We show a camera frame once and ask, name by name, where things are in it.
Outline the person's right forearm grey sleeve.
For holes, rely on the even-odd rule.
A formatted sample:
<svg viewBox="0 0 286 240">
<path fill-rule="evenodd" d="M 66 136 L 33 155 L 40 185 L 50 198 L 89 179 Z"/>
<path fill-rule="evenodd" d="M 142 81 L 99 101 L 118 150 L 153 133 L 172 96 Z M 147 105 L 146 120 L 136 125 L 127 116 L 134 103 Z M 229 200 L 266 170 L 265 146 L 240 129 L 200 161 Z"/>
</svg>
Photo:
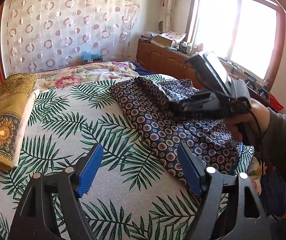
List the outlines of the person's right forearm grey sleeve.
<svg viewBox="0 0 286 240">
<path fill-rule="evenodd" d="M 282 217 L 286 213 L 286 115 L 269 112 L 270 122 L 262 141 L 268 169 L 260 200 L 268 215 Z"/>
</svg>

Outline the person's right hand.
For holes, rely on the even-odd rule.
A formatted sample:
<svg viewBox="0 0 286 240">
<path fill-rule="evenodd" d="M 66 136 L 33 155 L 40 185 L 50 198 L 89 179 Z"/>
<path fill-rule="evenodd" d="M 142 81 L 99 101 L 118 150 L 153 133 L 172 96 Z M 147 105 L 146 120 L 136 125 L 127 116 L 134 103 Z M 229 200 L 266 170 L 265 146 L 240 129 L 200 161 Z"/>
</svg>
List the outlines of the person's right hand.
<svg viewBox="0 0 286 240">
<path fill-rule="evenodd" d="M 251 112 L 246 114 L 234 115 L 225 118 L 224 123 L 232 137 L 237 141 L 244 142 L 243 134 L 239 131 L 237 125 L 242 123 L 245 126 L 246 136 L 248 138 L 248 146 L 257 146 L 259 138 L 267 130 L 270 123 L 270 111 L 263 104 L 255 99 L 251 99 Z"/>
</svg>

